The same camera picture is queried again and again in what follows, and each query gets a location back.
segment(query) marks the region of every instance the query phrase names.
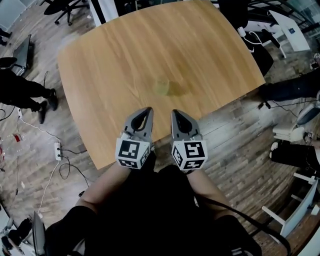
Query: wooden floor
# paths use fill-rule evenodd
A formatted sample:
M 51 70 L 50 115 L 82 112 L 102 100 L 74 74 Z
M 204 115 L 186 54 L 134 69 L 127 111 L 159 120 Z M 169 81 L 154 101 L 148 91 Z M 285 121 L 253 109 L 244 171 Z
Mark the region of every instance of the wooden floor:
M 68 42 L 91 30 L 94 27 L 93 20 L 88 18 L 90 12 L 84 8 L 72 17 L 72 26 L 68 26 L 66 18 L 57 26 L 54 24 L 55 15 L 43 15 L 45 8 L 46 4 L 35 5 L 22 14 L 12 27 L 11 45 L 0 48 L 0 57 L 10 56 L 13 49 L 28 34 L 32 34 L 35 56 L 27 78 L 42 83 L 46 71 L 49 71 L 45 85 L 48 88 L 55 88 L 59 98 L 58 109 L 55 112 L 49 111 L 45 123 L 40 127 L 58 136 L 63 149 L 83 151 L 85 146 L 71 116 L 61 84 L 57 53 Z M 275 63 L 266 76 L 269 82 L 285 80 L 297 76 L 299 72 L 309 71 L 311 51 L 288 53 L 286 60 L 279 59 L 276 49 L 270 49 L 270 52 Z M 296 171 L 295 167 L 270 161 L 269 149 L 274 141 L 272 127 L 278 122 L 293 122 L 295 117 L 279 107 L 272 109 L 263 107 L 259 110 L 257 108 L 259 103 L 257 92 L 253 91 L 202 118 L 199 125 L 209 150 L 205 171 L 227 195 L 233 207 L 254 219 L 264 221 L 267 216 L 262 212 L 261 206 L 265 205 L 271 210 L 276 210 L 281 205 Z M 304 105 L 298 104 L 287 108 L 297 115 Z M 3 108 L 7 113 L 12 109 L 11 106 Z M 18 159 L 6 161 L 3 166 L 5 172 L 0 173 L 0 196 L 8 214 L 13 217 L 16 224 L 20 224 L 28 214 L 38 210 L 45 186 L 57 161 L 53 150 L 55 139 L 21 121 L 17 123 L 17 116 L 14 111 L 12 116 L 0 123 L 0 136 L 6 137 L 19 131 L 29 142 L 30 151 Z M 23 119 L 32 125 L 39 125 L 37 114 L 30 110 L 23 111 Z M 318 122 L 319 118 L 315 118 L 308 127 L 319 133 Z M 158 156 L 156 170 L 173 163 L 169 142 L 168 136 L 155 143 Z M 107 168 L 97 170 L 87 152 L 77 155 L 64 152 L 64 155 L 68 156 L 70 162 L 88 177 L 89 183 L 107 170 Z M 66 175 L 67 169 L 66 166 L 61 168 L 62 175 Z M 15 197 L 17 176 L 18 195 Z M 53 175 L 41 208 L 45 225 L 49 226 L 60 220 L 73 207 L 78 200 L 78 194 L 86 187 L 83 177 L 76 169 L 71 168 L 66 180 L 60 177 L 58 169 Z M 290 234 L 288 239 L 293 251 L 301 246 L 319 218 L 307 214 L 302 223 Z M 254 230 L 242 219 L 241 222 L 248 231 Z M 255 239 L 261 245 L 263 255 L 286 255 L 284 248 L 268 235 L 259 233 Z

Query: wooden table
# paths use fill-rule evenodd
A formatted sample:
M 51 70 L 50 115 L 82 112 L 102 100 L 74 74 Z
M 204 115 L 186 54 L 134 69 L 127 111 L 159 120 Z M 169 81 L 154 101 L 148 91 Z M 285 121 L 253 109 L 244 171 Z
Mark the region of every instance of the wooden table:
M 265 83 L 247 47 L 209 1 L 179 1 L 113 19 L 58 55 L 64 92 L 100 169 L 134 111 L 154 109 L 152 139 L 170 134 L 171 111 L 195 119 Z M 169 83 L 169 93 L 156 90 Z

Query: plastic bottle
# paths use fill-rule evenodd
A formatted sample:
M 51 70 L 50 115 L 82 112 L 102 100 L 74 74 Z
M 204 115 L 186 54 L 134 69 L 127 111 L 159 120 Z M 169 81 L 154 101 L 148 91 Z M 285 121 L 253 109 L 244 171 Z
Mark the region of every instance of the plastic bottle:
M 14 133 L 5 138 L 0 138 L 0 160 L 15 159 L 30 150 L 30 144 L 23 136 Z

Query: black shoe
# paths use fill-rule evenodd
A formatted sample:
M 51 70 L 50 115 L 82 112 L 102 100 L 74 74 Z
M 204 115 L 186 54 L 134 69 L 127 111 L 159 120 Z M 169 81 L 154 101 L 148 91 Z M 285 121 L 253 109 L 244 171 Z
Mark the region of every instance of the black shoe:
M 42 125 L 45 122 L 46 112 L 47 112 L 47 102 L 43 101 L 40 103 L 41 109 L 38 111 L 39 123 Z
M 50 89 L 50 91 L 51 91 L 51 95 L 49 98 L 47 98 L 47 100 L 52 110 L 55 111 L 57 110 L 57 107 L 58 107 L 58 98 L 57 98 L 55 89 Z

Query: white chair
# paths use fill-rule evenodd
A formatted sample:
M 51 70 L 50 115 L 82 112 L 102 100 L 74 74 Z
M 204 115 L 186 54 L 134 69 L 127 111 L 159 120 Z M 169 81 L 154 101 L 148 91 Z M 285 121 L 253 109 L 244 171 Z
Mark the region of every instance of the white chair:
M 284 238 L 287 237 L 291 231 L 298 225 L 298 223 L 302 220 L 304 215 L 306 214 L 308 207 L 312 204 L 314 195 L 316 193 L 317 185 L 318 185 L 318 180 L 315 179 L 314 177 L 309 178 L 297 173 L 293 174 L 295 177 L 305 180 L 309 182 L 309 184 L 312 184 L 310 190 L 306 194 L 304 199 L 301 199 L 294 194 L 291 195 L 291 197 L 297 201 L 300 202 L 299 206 L 297 209 L 292 213 L 292 215 L 287 219 L 284 220 L 278 215 L 276 215 L 273 211 L 269 210 L 267 207 L 262 206 L 262 210 L 269 214 L 272 218 L 274 218 L 277 222 L 279 222 L 282 225 L 282 229 L 280 232 L 280 235 L 282 235 Z M 317 214 L 319 211 L 319 208 L 317 207 L 316 211 L 312 211 L 312 214 Z

